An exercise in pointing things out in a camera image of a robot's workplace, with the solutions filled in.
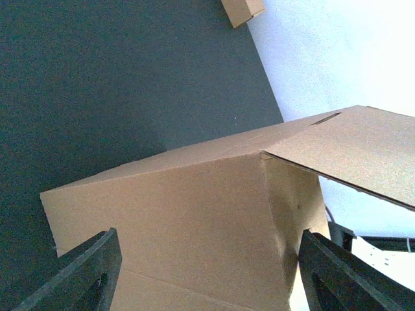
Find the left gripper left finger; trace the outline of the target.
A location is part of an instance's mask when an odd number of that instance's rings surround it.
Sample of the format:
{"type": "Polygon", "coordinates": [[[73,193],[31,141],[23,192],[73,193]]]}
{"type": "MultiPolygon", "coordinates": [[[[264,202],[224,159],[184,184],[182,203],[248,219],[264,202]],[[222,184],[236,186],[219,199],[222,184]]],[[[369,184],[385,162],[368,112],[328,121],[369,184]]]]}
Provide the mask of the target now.
{"type": "Polygon", "coordinates": [[[13,310],[109,310],[121,270],[117,230],[101,231],[58,258],[59,269],[13,310]]]}

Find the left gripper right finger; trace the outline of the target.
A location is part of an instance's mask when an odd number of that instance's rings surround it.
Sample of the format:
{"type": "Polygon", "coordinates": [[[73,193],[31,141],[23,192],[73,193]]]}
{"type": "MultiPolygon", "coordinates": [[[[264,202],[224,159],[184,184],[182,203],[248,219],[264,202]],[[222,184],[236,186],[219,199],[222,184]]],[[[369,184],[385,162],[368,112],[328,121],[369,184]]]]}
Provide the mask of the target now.
{"type": "Polygon", "coordinates": [[[414,310],[414,291],[320,233],[302,233],[298,255],[310,310],[414,310]]]}

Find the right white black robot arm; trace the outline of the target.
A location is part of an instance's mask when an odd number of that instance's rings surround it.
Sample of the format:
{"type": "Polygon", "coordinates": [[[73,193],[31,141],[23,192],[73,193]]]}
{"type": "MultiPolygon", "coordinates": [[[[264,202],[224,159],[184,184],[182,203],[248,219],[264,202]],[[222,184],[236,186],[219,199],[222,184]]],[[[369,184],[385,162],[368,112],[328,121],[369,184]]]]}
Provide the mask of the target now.
{"type": "Polygon", "coordinates": [[[335,222],[329,222],[332,242],[351,252],[394,281],[414,289],[414,239],[357,236],[335,222]]]}

